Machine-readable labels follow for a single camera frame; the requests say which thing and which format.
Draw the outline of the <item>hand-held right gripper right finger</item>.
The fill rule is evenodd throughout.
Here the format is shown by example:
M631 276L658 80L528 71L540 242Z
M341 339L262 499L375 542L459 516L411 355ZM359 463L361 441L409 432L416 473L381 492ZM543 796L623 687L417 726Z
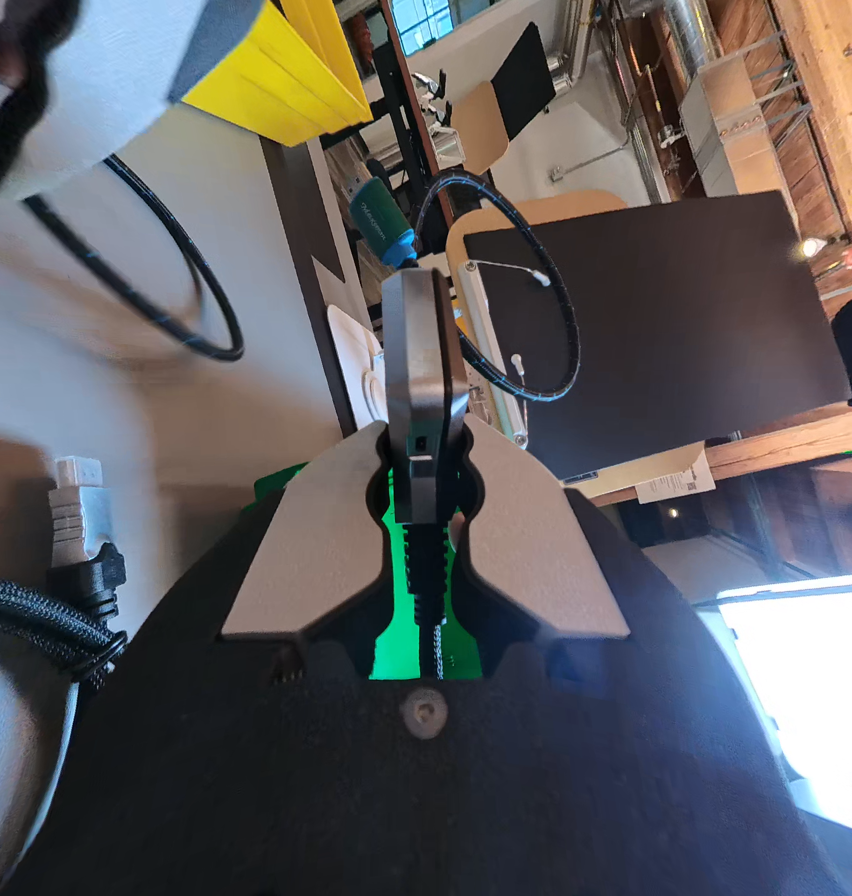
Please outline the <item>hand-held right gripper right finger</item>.
M466 417L465 510L454 611L479 645L625 639L629 626L567 500L532 454Z

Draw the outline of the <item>black HDMI cable green plug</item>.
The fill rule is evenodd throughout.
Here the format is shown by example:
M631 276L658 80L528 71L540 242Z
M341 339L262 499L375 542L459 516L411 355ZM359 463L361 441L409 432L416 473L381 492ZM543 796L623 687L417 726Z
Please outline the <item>black HDMI cable green plug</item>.
M389 188L379 178L371 176L363 181L356 178L351 187L352 218L381 263L396 270L418 267L416 244L420 239L425 217L437 196L451 185L473 188L481 198L488 200L507 218L531 247L543 266L548 285L556 295L566 332L568 351L566 372L562 382L549 391L536 391L510 380L501 369L488 361L462 330L458 330L463 360L493 386L513 397L537 402L562 399L574 386L581 365L580 333L575 307L560 271L543 243L506 196L500 194L495 187L478 175L462 169L444 169L430 180L419 214L415 222L410 224Z
M28 196L22 204L51 238L91 274L98 284L104 286L122 305L131 309L153 328L197 357L222 364L239 362L246 348L239 318L226 291L196 243L163 200L120 157L112 154L103 160L103 165L141 200L170 236L191 278L197 307L203 309L205 299L209 298L218 309L228 336L226 345L218 345L192 330L172 311L153 302L150 297L132 285L59 215L44 196Z

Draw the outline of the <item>black braided cable silver plug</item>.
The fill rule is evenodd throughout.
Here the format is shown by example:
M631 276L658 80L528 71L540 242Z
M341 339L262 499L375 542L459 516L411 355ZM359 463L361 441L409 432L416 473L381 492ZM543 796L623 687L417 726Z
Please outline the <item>black braided cable silver plug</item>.
M147 619L127 654L120 695L151 693L169 677L156 701L219 703L253 691L302 690L289 682L290 659L300 659L291 635L227 641L218 635L289 479L255 483L258 500L187 571ZM95 480L60 484L49 493L53 564L46 590L0 580L0 630L32 644L73 682L95 693L110 664L124 655L125 632L106 620L117 610L116 589L126 581L124 560L109 532L107 492Z

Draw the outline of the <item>bright softbox light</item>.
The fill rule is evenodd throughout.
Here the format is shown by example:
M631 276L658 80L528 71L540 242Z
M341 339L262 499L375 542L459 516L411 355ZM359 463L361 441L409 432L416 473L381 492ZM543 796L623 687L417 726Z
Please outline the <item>bright softbox light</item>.
M693 609L736 671L797 806L852 829L852 574L725 589Z

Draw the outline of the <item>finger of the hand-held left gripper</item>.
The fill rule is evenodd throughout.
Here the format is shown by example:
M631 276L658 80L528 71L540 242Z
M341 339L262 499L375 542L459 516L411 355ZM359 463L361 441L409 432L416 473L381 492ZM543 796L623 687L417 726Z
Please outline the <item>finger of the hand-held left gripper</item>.
M208 2L0 2L0 200L83 174L154 123Z

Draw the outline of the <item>yellow plastic bin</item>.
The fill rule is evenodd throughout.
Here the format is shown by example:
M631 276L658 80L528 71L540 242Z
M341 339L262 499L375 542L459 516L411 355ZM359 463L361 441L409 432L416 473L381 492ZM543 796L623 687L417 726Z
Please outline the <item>yellow plastic bin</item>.
M263 2L180 101L288 147L373 121L330 1Z

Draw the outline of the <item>white paper label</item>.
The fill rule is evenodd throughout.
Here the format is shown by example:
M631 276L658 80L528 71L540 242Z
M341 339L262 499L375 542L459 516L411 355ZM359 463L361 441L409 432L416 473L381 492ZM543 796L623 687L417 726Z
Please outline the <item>white paper label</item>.
M658 476L634 488L637 501L644 505L710 492L716 484L708 460L701 453L687 469Z

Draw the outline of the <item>green plastic bin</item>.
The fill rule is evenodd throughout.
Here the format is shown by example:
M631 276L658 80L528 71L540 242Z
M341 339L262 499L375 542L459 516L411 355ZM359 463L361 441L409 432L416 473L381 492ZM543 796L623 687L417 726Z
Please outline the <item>green plastic bin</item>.
M383 521L391 543L394 576L394 615L387 629L375 641L375 661L371 678L402 680L420 676L419 627L415 622L414 599L407 588L404 561L404 529L394 515L394 485L389 480L389 504ZM444 543L446 554L444 622L441 625L442 678L472 680L482 677L478 647L453 610L452 573L455 551Z

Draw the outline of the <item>black panel with wooden rim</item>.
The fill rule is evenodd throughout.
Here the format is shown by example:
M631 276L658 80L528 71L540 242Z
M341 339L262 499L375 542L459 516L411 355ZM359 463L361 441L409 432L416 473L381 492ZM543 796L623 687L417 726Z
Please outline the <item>black panel with wooden rim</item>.
M485 174L555 96L541 33L531 21L493 78L453 104L451 127L464 153L464 169Z
M522 449L473 414L471 460L524 485L797 417L850 387L779 191L625 207L590 190L518 204L576 309L581 366Z

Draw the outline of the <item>silver air duct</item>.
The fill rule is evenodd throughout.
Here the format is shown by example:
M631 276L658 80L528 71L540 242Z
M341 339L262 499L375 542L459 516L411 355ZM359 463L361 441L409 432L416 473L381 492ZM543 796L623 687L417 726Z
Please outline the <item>silver air duct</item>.
M709 197L777 191L796 215L782 149L808 122L772 2L663 2L683 85L679 123Z

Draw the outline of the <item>black HDMI switch box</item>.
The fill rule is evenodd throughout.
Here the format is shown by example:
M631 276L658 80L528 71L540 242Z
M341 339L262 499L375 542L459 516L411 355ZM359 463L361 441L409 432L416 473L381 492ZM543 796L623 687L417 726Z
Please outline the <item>black HDMI switch box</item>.
M469 401L449 288L439 271L409 266L384 282L382 304L396 520L445 526Z

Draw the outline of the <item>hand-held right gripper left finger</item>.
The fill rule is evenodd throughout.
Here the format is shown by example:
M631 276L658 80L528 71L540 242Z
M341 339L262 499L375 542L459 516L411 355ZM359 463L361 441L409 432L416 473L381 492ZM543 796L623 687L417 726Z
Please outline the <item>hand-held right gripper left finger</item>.
M390 571L387 435L386 423L369 424L291 479L223 637L312 633Z

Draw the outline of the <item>wooden beam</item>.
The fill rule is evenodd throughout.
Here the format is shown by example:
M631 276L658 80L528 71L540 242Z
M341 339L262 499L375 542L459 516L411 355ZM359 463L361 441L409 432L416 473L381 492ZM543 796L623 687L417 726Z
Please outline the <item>wooden beam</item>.
M704 448L702 442L609 467L596 477L568 485L602 507L637 499L636 487L685 472ZM771 424L760 434L704 449L714 481L852 453L852 408L833 404Z

